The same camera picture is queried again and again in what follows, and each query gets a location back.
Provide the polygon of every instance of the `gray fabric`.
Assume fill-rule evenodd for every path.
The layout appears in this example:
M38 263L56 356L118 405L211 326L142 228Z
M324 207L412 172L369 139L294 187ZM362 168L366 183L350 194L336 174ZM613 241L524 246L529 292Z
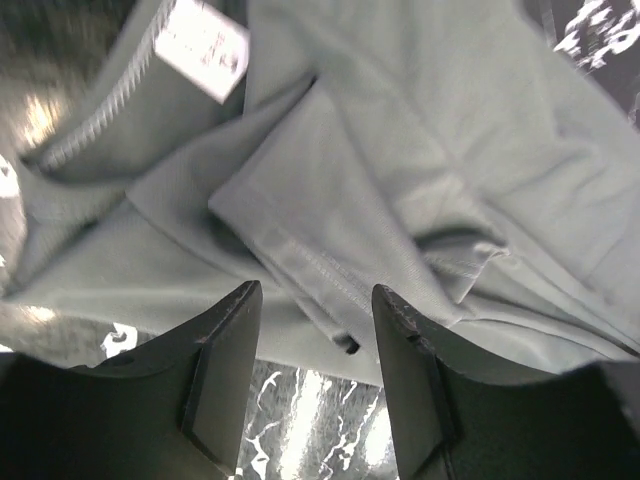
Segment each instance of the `gray fabric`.
M639 139L510 0L262 0L247 18L235 101L151 59L108 128L39 177L52 200L109 201L43 222L27 195L10 300L160 333L259 279L261 358L380 383L384 283L526 365L635 358Z

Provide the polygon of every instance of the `shiny surface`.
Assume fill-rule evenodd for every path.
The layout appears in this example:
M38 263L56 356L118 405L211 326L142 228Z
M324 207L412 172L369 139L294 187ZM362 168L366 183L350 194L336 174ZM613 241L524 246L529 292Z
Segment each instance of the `shiny surface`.
M132 0L0 2L0 282L24 233L11 163L50 135L95 77ZM0 345L96 365L151 337L0 303ZM381 389L256 361L236 479L397 478Z

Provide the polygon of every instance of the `white tag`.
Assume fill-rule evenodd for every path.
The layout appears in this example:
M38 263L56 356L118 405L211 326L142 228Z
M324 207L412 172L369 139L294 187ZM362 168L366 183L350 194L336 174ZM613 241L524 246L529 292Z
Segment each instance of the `white tag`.
M156 55L224 103L247 71L249 32L199 0L178 0L154 43Z

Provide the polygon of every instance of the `gray garment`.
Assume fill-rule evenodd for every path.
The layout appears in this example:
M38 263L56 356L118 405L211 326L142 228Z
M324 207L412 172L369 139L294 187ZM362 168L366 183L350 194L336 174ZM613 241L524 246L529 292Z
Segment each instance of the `gray garment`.
M10 300L161 333L258 279L260 358L370 383L376 283L543 370L640 351L640 141L510 0L227 9L224 106L144 54L170 7L20 168Z

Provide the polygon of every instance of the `clothing label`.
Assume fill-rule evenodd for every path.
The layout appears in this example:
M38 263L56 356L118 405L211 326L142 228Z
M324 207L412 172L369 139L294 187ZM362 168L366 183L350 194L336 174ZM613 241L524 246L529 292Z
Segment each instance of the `clothing label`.
M224 103L249 65L249 32L199 0L178 0L156 55Z

